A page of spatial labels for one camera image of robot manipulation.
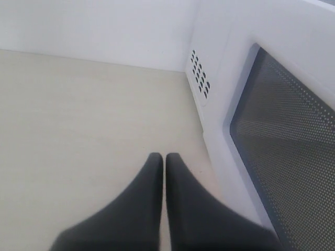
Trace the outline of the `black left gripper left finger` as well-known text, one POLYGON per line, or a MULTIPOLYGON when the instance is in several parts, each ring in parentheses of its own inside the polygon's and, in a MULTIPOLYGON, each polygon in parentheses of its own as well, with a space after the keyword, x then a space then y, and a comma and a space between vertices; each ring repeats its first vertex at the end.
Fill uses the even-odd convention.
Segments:
POLYGON ((51 250, 159 250, 163 158, 150 153, 128 187, 88 219, 59 234, 51 250))

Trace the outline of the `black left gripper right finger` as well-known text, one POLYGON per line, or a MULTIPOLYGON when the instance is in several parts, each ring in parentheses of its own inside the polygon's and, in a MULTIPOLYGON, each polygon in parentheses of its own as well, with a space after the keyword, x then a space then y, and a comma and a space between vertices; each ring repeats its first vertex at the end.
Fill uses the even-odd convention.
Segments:
POLYGON ((180 154, 166 156, 172 250, 282 250, 275 234, 235 213, 193 176, 180 154))

